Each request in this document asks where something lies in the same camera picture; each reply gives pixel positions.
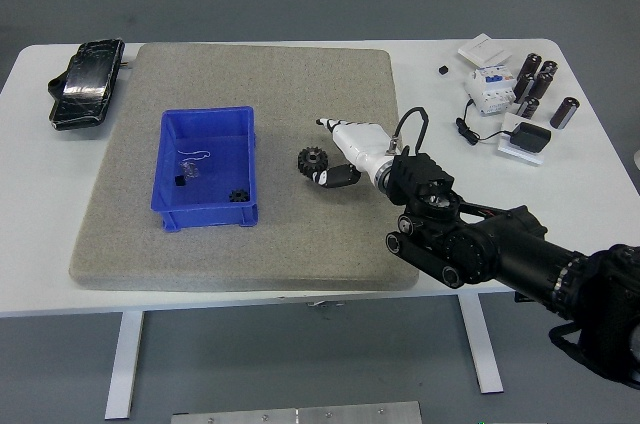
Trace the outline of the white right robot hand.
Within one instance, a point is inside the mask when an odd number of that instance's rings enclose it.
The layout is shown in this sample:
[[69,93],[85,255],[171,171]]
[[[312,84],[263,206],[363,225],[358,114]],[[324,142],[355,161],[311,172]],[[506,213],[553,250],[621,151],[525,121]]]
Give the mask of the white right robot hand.
[[379,124],[317,119],[342,152],[346,164],[330,168],[327,153],[319,147],[304,148],[298,155],[298,170],[316,184],[338,188],[356,184],[363,173],[385,193],[396,150],[393,139]]

